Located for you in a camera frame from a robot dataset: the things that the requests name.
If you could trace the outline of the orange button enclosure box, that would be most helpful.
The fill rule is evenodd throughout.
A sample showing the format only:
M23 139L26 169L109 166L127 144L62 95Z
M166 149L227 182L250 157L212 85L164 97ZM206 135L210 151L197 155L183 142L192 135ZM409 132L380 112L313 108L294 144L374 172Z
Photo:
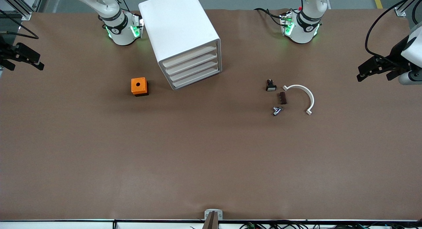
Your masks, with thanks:
M135 97L149 95L149 82L145 77L131 79L131 93Z

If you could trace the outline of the grey metal mount bracket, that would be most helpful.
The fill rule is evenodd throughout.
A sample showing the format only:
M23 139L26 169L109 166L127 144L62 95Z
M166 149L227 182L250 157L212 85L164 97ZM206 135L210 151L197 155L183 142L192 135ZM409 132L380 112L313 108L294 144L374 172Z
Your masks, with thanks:
M220 209L206 209L204 211L204 219L208 217L209 214L214 213L214 217L217 218L217 220L223 220L223 211Z

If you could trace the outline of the white curved plastic clamp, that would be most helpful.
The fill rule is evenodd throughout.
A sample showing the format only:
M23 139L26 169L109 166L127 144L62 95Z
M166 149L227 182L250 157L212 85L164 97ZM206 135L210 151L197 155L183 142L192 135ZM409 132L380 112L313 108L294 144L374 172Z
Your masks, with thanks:
M300 89L308 95L308 97L310 99L310 106L306 109L306 113L307 113L307 115L312 115L312 113L313 113L312 109L315 105L315 97L314 97L314 94L312 93L312 91L309 88L307 88L306 86L298 85L298 84L294 84L294 85L290 85L290 86L286 86L286 85L283 86L284 91L288 91L290 89Z

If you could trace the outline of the brown tapered post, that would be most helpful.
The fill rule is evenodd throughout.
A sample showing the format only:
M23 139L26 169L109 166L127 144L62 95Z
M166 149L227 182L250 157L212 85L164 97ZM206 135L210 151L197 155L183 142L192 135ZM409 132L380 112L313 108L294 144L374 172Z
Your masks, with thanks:
M214 213L208 215L202 229L219 229L219 221L214 217Z

